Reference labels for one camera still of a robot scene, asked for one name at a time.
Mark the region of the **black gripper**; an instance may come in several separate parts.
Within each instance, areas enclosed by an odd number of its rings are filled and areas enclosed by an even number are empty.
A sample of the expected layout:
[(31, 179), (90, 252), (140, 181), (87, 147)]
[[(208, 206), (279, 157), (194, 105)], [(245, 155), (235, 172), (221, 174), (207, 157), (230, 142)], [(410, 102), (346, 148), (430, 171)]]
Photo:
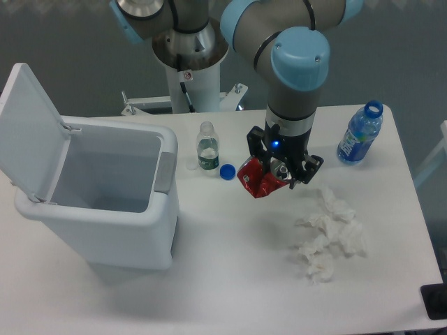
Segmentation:
[(324, 163), (324, 159), (320, 156), (306, 154), (311, 129), (312, 127), (309, 126), (305, 132), (300, 131), (299, 135), (284, 135), (283, 126), (266, 120), (265, 133), (259, 126), (254, 126), (247, 133), (249, 153), (259, 160), (263, 174), (270, 171), (269, 152), (275, 158), (291, 159), (289, 188), (294, 189), (296, 184), (308, 184)]

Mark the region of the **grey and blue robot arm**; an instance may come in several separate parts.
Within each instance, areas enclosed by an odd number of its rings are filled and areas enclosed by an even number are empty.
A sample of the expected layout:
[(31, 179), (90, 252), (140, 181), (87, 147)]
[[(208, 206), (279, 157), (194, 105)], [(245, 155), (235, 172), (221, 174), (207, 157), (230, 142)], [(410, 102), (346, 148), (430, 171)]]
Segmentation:
[(263, 174), (309, 183), (323, 159), (309, 154), (330, 46), (323, 35), (357, 15), (361, 1), (230, 1), (219, 19), (208, 1), (111, 1), (130, 40), (150, 40), (164, 66), (174, 113), (219, 109), (220, 64), (239, 54), (268, 84), (265, 126), (247, 136)]

